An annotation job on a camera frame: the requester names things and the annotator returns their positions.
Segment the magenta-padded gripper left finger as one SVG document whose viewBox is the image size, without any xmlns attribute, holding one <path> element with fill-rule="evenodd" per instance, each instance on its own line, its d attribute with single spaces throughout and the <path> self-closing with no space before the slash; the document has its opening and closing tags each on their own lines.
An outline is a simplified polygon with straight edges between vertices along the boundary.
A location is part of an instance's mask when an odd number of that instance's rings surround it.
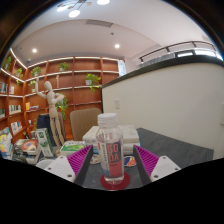
<svg viewBox="0 0 224 224">
<path fill-rule="evenodd" d="M 87 146 L 69 156 L 59 156 L 45 171 L 82 186 L 93 156 L 93 146 Z"/>
</svg>

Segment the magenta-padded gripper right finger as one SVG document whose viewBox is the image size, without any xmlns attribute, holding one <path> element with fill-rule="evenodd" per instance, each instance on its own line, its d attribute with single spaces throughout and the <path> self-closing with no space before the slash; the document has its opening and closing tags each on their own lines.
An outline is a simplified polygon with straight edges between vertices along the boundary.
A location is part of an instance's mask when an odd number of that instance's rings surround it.
<svg viewBox="0 0 224 224">
<path fill-rule="evenodd" d="M 180 170 L 180 167 L 169 157 L 158 157 L 152 152 L 137 145 L 133 146 L 133 155 L 136 159 L 143 185 L 157 181 Z"/>
</svg>

